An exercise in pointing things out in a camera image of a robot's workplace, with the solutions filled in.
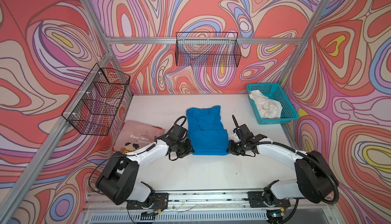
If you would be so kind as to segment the blue t shirt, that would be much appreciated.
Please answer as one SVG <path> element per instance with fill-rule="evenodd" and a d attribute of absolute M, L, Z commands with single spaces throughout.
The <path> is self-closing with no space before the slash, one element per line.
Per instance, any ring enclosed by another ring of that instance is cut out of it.
<path fill-rule="evenodd" d="M 186 110 L 188 137 L 194 149 L 193 155 L 227 155 L 228 132 L 221 122 L 221 107 L 189 108 Z"/>

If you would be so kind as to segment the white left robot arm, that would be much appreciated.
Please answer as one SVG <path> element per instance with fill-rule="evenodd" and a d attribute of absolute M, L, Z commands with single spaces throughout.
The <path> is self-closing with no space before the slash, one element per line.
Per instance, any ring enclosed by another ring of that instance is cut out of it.
<path fill-rule="evenodd" d="M 194 153 L 184 127 L 186 120 L 186 116 L 179 117 L 166 133 L 155 137 L 150 146 L 131 153 L 113 153 L 91 189 L 116 205 L 126 202 L 130 209 L 166 209 L 164 197 L 157 196 L 156 190 L 147 183 L 137 182 L 137 174 L 141 167 L 159 158 L 167 156 L 170 161 L 176 161 Z"/>

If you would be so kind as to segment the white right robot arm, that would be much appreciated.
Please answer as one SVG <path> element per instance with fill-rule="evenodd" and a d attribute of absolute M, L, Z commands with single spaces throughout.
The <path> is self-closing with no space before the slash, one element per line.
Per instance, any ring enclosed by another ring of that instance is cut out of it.
<path fill-rule="evenodd" d="M 335 205 L 340 199 L 339 182 L 323 155 L 313 150 L 305 152 L 272 141 L 263 134 L 253 134 L 246 124 L 239 125 L 234 118 L 235 139 L 230 140 L 227 152 L 235 156 L 269 157 L 295 172 L 290 180 L 275 180 L 261 192 L 249 192 L 253 206 L 277 207 L 284 200 L 306 199 L 314 204 Z"/>

